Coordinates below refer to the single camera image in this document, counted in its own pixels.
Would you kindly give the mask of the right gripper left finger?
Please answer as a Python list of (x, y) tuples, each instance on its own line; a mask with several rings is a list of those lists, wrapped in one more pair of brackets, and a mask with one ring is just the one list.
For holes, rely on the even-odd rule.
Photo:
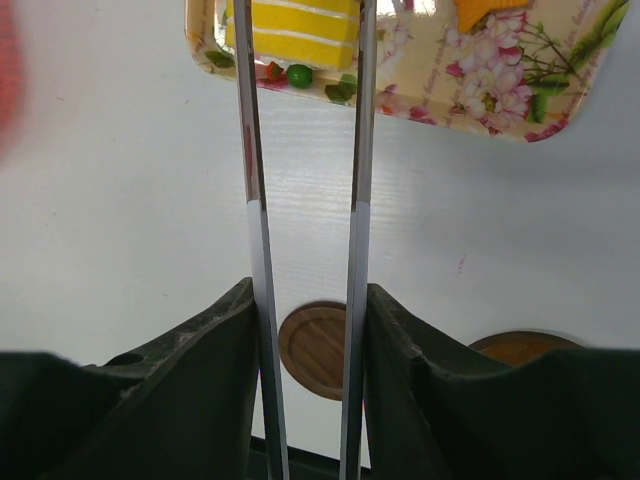
[(5, 479), (241, 479), (257, 387), (250, 279), (96, 366), (1, 355)]

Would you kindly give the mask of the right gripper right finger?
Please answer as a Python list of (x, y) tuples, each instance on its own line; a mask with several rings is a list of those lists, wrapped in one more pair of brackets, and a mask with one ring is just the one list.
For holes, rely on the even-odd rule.
[(513, 367), (367, 292), (365, 414), (376, 479), (635, 479), (639, 354), (572, 348)]

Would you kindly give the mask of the brown saucer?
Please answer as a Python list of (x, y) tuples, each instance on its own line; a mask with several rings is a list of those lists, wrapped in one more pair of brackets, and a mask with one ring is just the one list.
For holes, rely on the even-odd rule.
[(479, 339), (469, 347), (503, 364), (519, 366), (550, 351), (581, 348), (581, 345), (551, 333), (507, 331)]

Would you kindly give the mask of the floral serving tray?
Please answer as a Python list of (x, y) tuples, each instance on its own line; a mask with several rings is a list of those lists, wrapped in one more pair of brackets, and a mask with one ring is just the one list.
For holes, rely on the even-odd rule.
[(548, 139), (586, 101), (629, 7), (532, 1), (464, 34), (451, 1), (382, 1), (376, 109), (499, 139)]

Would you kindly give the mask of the red three-tier cake stand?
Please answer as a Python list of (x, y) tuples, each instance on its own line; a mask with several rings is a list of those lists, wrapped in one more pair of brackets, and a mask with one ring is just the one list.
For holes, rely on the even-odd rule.
[(26, 73), (14, 1), (1, 0), (1, 162), (21, 122)]

